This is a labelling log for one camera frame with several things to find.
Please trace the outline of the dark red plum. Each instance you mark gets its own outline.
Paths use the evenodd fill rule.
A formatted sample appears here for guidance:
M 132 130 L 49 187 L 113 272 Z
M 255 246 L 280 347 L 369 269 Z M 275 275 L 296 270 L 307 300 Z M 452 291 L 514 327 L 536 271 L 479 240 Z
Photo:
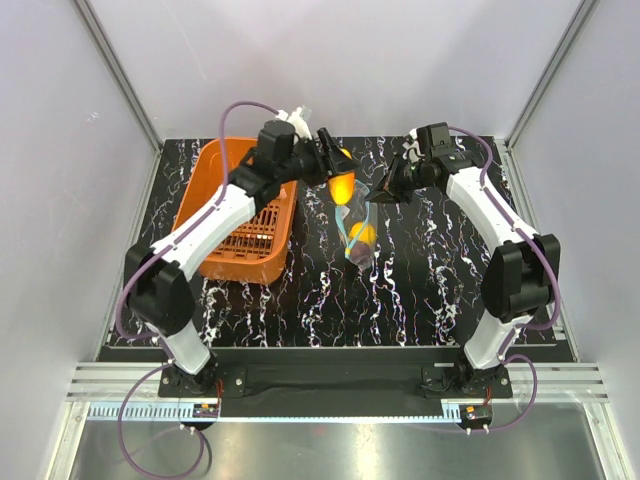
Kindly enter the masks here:
M 367 268 L 373 261 L 374 252 L 368 243 L 357 241 L 350 249 L 348 259 L 361 268 Z

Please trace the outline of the clear zip top bag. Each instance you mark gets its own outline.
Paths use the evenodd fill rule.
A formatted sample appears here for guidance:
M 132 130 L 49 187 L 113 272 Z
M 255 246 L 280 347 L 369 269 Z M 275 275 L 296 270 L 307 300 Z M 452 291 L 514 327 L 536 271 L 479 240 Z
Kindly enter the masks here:
M 378 240 L 377 205 L 366 200 L 368 194 L 368 186 L 356 180 L 351 199 L 345 205 L 335 207 L 335 222 L 344 256 L 361 271 L 374 263 Z

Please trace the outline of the orange carrot piece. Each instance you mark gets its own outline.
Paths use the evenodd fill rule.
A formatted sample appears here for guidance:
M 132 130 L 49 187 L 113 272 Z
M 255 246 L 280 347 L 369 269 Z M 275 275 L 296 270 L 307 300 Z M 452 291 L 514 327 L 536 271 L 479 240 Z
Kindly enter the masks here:
M 339 148 L 339 151 L 338 159 L 331 163 L 328 188 L 336 205 L 346 205 L 354 195 L 357 165 L 348 150 Z

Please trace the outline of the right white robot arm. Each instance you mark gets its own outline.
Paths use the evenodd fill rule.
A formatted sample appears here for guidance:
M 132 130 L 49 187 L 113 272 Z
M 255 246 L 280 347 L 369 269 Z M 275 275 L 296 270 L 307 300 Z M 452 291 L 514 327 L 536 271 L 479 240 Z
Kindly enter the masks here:
M 556 299 L 560 243 L 522 221 L 468 151 L 415 162 L 398 155 L 367 199 L 407 203 L 414 191 L 430 187 L 462 210 L 491 252 L 481 282 L 483 315 L 445 375 L 447 388 L 472 397 L 497 379 L 519 334 Z

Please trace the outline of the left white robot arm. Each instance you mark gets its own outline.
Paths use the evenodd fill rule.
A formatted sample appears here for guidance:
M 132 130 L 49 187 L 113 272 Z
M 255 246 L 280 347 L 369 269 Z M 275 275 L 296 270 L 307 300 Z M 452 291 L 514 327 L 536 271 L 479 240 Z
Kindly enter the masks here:
M 237 227 L 264 210 L 282 185 L 302 181 L 316 186 L 357 167 L 326 129 L 303 137 L 284 121 L 270 121 L 195 214 L 155 244 L 129 248 L 118 306 L 148 326 L 190 393 L 203 396 L 217 385 L 216 358 L 192 320 L 190 280 L 200 265 Z

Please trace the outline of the orange plastic basket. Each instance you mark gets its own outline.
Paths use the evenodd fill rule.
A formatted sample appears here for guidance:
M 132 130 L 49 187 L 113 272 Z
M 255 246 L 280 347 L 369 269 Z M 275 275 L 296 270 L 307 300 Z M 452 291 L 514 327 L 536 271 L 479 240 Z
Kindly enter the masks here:
M 194 274 L 214 280 L 267 285 L 282 274 L 292 233 L 298 184 L 288 182 L 262 210 L 237 186 L 222 188 L 222 154 L 234 168 L 254 139 L 231 137 L 222 149 L 218 140 L 199 154 L 187 185 L 164 256 L 176 261 L 190 279 Z

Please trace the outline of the yellow lemon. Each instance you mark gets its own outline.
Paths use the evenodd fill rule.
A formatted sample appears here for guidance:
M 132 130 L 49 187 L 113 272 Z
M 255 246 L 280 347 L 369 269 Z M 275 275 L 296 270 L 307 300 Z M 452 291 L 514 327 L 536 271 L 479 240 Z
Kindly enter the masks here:
M 371 223 L 356 222 L 349 231 L 350 241 L 360 241 L 373 246 L 377 240 L 377 232 Z

